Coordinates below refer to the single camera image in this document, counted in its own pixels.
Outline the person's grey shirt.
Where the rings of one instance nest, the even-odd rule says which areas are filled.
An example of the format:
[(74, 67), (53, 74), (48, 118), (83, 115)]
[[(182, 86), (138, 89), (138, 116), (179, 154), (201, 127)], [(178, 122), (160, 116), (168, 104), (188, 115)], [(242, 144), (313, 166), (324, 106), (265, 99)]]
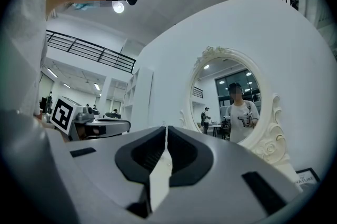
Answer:
[(0, 109), (39, 113), (39, 76), (47, 53), (46, 0), (11, 0), (0, 23)]

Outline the white bookshelf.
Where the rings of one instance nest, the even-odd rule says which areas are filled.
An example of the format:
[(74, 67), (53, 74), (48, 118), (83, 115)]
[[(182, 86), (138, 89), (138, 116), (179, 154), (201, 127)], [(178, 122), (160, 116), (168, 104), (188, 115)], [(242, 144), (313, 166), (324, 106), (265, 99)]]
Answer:
[(123, 120), (131, 123), (130, 132), (148, 127), (148, 109), (150, 103), (153, 71), (141, 67), (127, 83), (121, 106)]

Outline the person's left hand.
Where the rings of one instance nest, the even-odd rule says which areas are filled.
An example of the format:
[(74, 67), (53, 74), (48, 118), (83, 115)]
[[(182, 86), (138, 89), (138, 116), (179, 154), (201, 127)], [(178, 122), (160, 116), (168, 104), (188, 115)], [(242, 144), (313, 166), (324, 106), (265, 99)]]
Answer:
[(77, 131), (77, 135), (79, 140), (86, 140), (86, 132), (85, 132), (85, 126), (84, 125), (76, 125), (76, 131)]

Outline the white ornate oval mirror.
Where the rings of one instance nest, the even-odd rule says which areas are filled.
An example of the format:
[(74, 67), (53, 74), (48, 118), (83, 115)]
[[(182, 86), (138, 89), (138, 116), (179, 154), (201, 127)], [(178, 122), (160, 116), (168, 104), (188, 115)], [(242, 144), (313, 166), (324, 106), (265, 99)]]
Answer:
[(272, 92), (265, 73), (253, 59), (232, 48), (223, 48), (220, 46), (214, 48), (209, 46), (202, 52), (201, 56), (197, 58), (190, 72), (190, 81), (184, 90), (185, 100), (180, 111), (180, 121), (183, 128), (195, 131), (199, 130), (192, 115), (191, 95), (194, 80), (199, 70), (201, 70), (206, 63), (218, 57), (236, 60), (251, 70), (257, 80), (261, 95), (265, 98), (265, 100), (262, 101), (260, 119), (257, 126), (247, 138), (239, 142), (239, 145), (252, 151), (261, 159), (275, 167), (289, 162), (290, 157), (286, 140), (279, 120), (282, 111), (279, 105), (280, 96)]

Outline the teal face mask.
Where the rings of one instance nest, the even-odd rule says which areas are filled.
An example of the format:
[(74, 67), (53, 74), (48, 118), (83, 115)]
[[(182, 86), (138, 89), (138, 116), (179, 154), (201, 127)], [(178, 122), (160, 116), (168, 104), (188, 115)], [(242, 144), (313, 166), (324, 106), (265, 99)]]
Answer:
[(83, 4), (73, 3), (72, 6), (76, 10), (84, 10), (84, 11), (87, 10), (88, 8), (94, 7), (94, 5), (92, 3), (83, 3)]

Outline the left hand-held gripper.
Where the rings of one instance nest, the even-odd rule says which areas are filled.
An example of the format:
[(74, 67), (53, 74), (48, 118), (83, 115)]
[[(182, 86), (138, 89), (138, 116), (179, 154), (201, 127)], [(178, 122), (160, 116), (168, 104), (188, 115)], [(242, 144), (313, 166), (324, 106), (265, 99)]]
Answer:
[(85, 125), (85, 139), (100, 139), (129, 133), (131, 123), (118, 118), (94, 118), (91, 107), (59, 97), (51, 115), (51, 123), (67, 134), (70, 141), (79, 141), (76, 125)]

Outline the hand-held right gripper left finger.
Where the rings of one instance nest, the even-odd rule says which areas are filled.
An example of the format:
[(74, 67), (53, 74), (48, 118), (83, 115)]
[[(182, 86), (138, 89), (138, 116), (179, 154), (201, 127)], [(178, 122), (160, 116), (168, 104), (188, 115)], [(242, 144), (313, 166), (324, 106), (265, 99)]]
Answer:
[(71, 142), (55, 130), (47, 136), (78, 219), (150, 219), (150, 174), (165, 150), (165, 127)]

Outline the black framed picture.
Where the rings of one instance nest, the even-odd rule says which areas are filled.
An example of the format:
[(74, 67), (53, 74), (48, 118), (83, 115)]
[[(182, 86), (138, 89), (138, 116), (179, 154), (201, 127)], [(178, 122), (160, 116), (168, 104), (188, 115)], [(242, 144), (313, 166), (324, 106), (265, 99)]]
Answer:
[(313, 170), (313, 168), (305, 168), (302, 170), (297, 170), (296, 174), (299, 177), (298, 180), (296, 181), (296, 184), (301, 188), (305, 186), (318, 184), (321, 181), (316, 172)]

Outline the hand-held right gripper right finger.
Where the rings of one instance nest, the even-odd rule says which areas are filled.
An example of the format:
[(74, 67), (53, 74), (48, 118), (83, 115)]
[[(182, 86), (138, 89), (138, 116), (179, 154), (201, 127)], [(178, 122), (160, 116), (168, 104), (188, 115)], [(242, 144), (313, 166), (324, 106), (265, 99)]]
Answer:
[(169, 192), (155, 224), (254, 224), (290, 203), (299, 190), (244, 147), (168, 127)]

